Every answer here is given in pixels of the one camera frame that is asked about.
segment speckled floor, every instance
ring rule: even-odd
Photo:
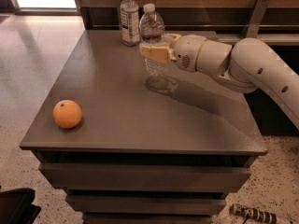
[[[0,24],[0,185],[36,191],[42,208],[35,224],[82,223],[38,172],[39,162],[19,144],[83,32],[80,17],[11,16]],[[252,176],[213,223],[242,223],[229,215],[232,203],[299,221],[299,137],[264,136],[269,153],[251,166]]]

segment drawer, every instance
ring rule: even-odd
[[[40,171],[57,189],[237,192],[248,168],[44,163]]]
[[[66,201],[75,211],[102,214],[139,215],[217,215],[226,205],[225,200],[202,199],[200,196],[184,196],[164,193],[129,193],[120,195],[67,195]]]
[[[167,215],[120,215],[91,214],[83,215],[86,224],[210,224],[210,217],[167,216]]]

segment cable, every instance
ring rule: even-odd
[[[263,212],[255,208],[246,207],[244,205],[233,204],[229,211],[237,216],[245,217],[246,219],[242,224],[246,223],[249,218],[260,223],[293,224],[292,221],[282,217],[277,217],[273,213]]]
[[[243,221],[242,224],[245,224],[248,221],[248,219],[249,219],[249,215],[246,215],[246,218],[245,218],[245,220]]]

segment bottle cap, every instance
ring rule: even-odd
[[[155,7],[154,4],[146,4],[146,5],[143,6],[143,11],[144,11],[145,13],[147,13],[147,12],[152,12],[152,11],[154,11],[155,9],[156,9],[156,7]]]

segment bottle label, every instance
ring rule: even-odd
[[[136,12],[121,12],[122,39],[127,42],[138,42],[139,37],[139,15]]]

